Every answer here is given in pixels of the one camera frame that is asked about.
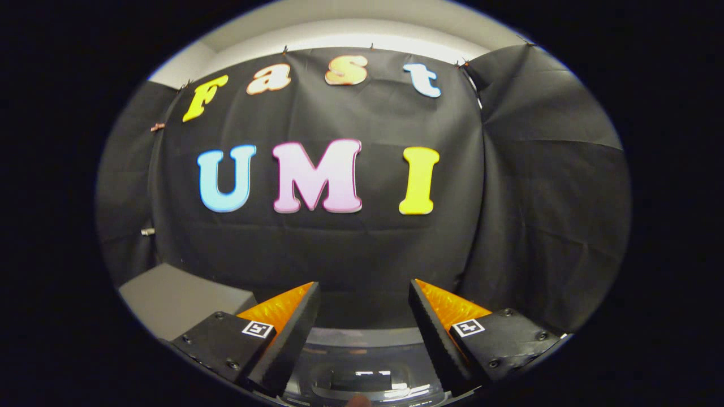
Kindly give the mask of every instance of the white ceiling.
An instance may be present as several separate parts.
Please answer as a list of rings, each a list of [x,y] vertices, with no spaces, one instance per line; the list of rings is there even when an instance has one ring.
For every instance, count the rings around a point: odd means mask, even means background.
[[[281,0],[217,28],[200,41],[215,52],[270,31],[336,19],[391,20],[431,28],[495,50],[524,41],[510,28],[461,4],[443,0]]]

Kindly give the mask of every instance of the yellow letter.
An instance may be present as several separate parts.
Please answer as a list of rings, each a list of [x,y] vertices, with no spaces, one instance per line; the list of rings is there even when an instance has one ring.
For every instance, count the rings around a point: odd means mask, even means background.
[[[194,91],[195,94],[193,95],[188,112],[183,115],[183,122],[188,122],[191,119],[201,116],[203,113],[203,105],[209,104],[214,98],[214,95],[216,95],[217,88],[226,85],[226,82],[229,82],[229,75],[224,75],[203,85],[199,85]]]
[[[425,147],[407,147],[403,156],[410,163],[410,177],[405,200],[400,202],[403,215],[427,215],[432,212],[430,185],[432,167],[440,160],[437,151]]]
[[[330,85],[357,85],[367,77],[367,58],[356,55],[342,55],[329,62],[324,80]]]
[[[246,87],[246,93],[256,95],[264,91],[278,91],[289,85],[289,71],[292,68],[287,64],[276,64],[268,66],[256,74],[254,80]]]

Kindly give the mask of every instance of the word fast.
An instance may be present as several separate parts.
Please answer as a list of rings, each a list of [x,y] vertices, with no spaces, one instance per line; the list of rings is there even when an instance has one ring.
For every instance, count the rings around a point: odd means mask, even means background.
[[[348,214],[361,210],[362,200],[357,197],[355,186],[355,158],[361,150],[362,142],[359,140],[334,140],[315,167],[299,143],[283,143],[274,147],[272,155],[279,160],[279,198],[274,202],[274,210],[280,214],[292,214],[300,209],[301,202],[294,195],[295,185],[310,211],[316,208],[325,185],[328,185],[328,196],[322,206],[327,211]],[[236,179],[234,190],[230,193],[219,191],[219,162],[224,153],[207,151],[197,159],[201,201],[215,212],[231,212],[244,206],[251,189],[249,173],[256,146],[236,146],[229,155],[235,161]],[[429,214],[433,207],[430,201],[432,167],[439,161],[440,155],[431,148],[407,147],[403,157],[409,163],[410,171],[407,193],[400,202],[400,213]]]
[[[329,70],[324,74],[324,81],[329,85],[357,85],[367,78],[367,58],[361,55],[342,55],[329,62]],[[266,91],[278,91],[292,82],[289,77],[292,67],[288,64],[275,64],[259,70],[254,79],[246,87],[249,95],[258,95]],[[437,79],[437,74],[427,70],[423,64],[405,64],[403,70],[409,72],[412,86],[421,94],[437,98],[442,91],[435,88],[430,80]],[[195,119],[203,113],[203,105],[211,103],[216,90],[229,82],[229,75],[220,76],[207,83],[202,83],[194,91],[191,106],[184,114],[183,122]]]

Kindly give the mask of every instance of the metal clip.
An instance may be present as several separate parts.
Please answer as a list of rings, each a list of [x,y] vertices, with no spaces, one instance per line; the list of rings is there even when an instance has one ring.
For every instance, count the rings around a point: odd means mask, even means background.
[[[538,44],[536,44],[536,43],[532,43],[532,42],[526,40],[525,38],[519,36],[518,34],[516,34],[515,36],[518,37],[518,38],[520,38],[521,40],[523,40],[526,44],[528,44],[528,46],[536,46],[536,45],[538,45]]]
[[[183,90],[186,89],[190,84],[191,84],[191,79],[189,79],[188,82],[186,82],[186,83],[184,83],[183,85],[181,85],[181,87],[179,88],[178,91],[176,91],[176,93],[179,93],[180,91],[183,91]]]

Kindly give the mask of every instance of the orange letter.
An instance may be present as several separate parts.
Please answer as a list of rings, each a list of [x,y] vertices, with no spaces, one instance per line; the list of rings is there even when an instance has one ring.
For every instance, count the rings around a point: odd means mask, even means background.
[[[289,85],[289,71],[292,68],[287,64],[276,64],[263,68],[254,74],[254,80],[246,88],[246,93],[256,95],[265,91],[278,91]]]
[[[330,85],[357,85],[367,78],[367,58],[361,55],[342,55],[329,62],[324,80]]]

